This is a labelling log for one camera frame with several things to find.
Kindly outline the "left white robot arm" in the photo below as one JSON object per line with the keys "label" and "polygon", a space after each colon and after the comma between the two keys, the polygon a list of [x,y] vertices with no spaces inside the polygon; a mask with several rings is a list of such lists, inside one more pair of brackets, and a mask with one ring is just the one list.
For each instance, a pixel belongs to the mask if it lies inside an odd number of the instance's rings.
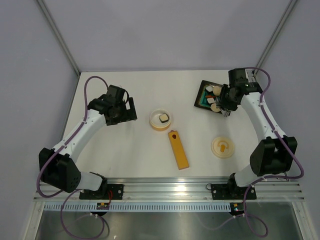
{"label": "left white robot arm", "polygon": [[40,151],[37,181],[49,184],[59,192],[83,190],[93,198],[103,199],[108,194],[108,179],[98,173],[81,172],[76,161],[102,127],[135,121],[138,117],[133,98],[115,85],[110,85],[105,94],[85,104],[83,119],[67,137],[51,149]]}

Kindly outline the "rice roll with seaweed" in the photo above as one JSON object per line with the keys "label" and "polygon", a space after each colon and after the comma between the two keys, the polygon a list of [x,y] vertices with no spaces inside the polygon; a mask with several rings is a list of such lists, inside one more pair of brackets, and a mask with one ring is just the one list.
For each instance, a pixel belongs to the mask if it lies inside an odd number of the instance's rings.
{"label": "rice roll with seaweed", "polygon": [[159,115],[158,118],[161,123],[167,123],[170,120],[169,116],[166,113]]}

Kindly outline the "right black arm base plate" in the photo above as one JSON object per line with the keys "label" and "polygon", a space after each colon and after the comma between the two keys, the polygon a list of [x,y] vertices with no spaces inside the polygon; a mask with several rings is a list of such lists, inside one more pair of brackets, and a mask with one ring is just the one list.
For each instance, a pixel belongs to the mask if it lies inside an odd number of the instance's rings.
{"label": "right black arm base plate", "polygon": [[243,200],[247,187],[231,187],[227,184],[209,184],[213,200]]}

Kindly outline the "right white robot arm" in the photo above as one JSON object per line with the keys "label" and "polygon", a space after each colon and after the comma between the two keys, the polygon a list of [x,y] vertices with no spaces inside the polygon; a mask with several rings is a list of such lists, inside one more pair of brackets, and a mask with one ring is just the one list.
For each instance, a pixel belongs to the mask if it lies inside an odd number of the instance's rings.
{"label": "right white robot arm", "polygon": [[298,142],[279,127],[265,101],[268,87],[249,81],[245,68],[228,71],[228,84],[223,84],[216,102],[218,108],[234,112],[242,107],[247,113],[258,139],[258,145],[249,158],[249,165],[230,175],[227,193],[239,198],[245,187],[258,179],[284,177],[291,169]]}

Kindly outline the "metal serving tongs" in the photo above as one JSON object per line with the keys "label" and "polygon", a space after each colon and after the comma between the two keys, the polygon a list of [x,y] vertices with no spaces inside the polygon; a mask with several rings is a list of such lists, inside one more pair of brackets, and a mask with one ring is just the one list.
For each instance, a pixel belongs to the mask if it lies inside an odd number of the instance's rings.
{"label": "metal serving tongs", "polygon": [[230,115],[230,112],[228,110],[225,110],[224,108],[220,108],[220,112],[225,118]]}

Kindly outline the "round yellow lunch bowl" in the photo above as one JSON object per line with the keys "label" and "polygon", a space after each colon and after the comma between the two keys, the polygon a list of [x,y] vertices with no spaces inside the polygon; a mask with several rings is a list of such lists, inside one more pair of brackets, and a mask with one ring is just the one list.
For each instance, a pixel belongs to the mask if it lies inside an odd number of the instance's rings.
{"label": "round yellow lunch bowl", "polygon": [[155,109],[149,116],[150,126],[158,132],[167,130],[171,126],[171,114],[162,108]]}

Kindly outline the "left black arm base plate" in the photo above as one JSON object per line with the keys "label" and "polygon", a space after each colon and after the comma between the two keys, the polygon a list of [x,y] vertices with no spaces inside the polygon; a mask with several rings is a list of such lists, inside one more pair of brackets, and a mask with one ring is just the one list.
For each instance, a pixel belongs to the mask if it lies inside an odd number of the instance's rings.
{"label": "left black arm base plate", "polygon": [[104,189],[97,191],[84,190],[79,194],[80,200],[122,200],[124,193],[123,184],[107,184]]}

